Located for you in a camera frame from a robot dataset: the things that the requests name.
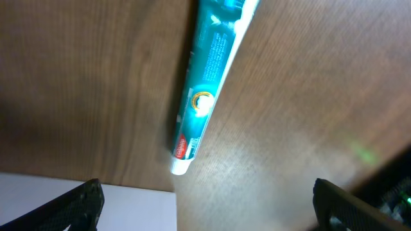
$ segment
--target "wooden surface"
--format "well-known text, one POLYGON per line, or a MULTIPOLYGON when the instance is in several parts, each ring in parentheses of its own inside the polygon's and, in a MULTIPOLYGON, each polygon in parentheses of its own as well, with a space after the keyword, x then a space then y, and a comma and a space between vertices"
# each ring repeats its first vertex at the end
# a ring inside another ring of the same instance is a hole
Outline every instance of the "wooden surface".
POLYGON ((168 171, 191 1, 0 2, 0 171, 177 193, 179 230, 306 230, 411 140, 408 0, 263 1, 198 157, 168 171))

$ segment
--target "white tube cap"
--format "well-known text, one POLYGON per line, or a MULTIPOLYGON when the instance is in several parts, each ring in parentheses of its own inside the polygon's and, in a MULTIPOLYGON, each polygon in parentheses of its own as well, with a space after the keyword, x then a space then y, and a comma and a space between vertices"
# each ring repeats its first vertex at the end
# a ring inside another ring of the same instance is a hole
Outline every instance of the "white tube cap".
POLYGON ((189 160, 181 160, 179 158, 176 158, 174 156, 171 156, 170 160, 170 171, 174 175, 183 175, 186 173, 188 166, 190 166, 192 159, 189 160))

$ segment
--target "white surface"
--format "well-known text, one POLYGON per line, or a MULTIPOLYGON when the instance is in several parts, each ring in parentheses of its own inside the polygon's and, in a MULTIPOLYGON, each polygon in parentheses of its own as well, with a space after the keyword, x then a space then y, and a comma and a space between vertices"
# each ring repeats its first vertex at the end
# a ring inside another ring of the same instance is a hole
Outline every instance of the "white surface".
MULTIPOLYGON (((36 209, 82 183, 0 173, 0 225, 36 209)), ((99 231, 177 231, 175 193, 113 185, 102 185, 102 188, 105 203, 97 224, 99 231)))
POLYGON ((170 161, 171 173, 173 173, 174 175, 183 175, 184 173, 187 172, 191 161, 193 161, 193 158, 189 160, 181 160, 179 158, 171 156, 171 161, 170 161))

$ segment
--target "red logo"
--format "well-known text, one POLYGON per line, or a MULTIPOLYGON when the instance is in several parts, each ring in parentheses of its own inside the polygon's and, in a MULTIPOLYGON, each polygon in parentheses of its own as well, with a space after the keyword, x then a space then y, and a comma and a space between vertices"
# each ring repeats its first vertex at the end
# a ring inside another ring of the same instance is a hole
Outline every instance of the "red logo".
POLYGON ((177 150, 175 152, 175 157, 183 159, 187 151, 187 140, 183 134, 181 134, 179 139, 179 144, 177 145, 177 150))

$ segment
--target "toothpaste tube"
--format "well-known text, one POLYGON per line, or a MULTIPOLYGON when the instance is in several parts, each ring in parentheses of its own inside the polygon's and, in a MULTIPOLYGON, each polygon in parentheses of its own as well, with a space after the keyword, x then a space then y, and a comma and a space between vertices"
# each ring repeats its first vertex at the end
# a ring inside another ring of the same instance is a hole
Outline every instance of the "toothpaste tube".
POLYGON ((186 173, 259 0, 200 0, 170 171, 186 173))

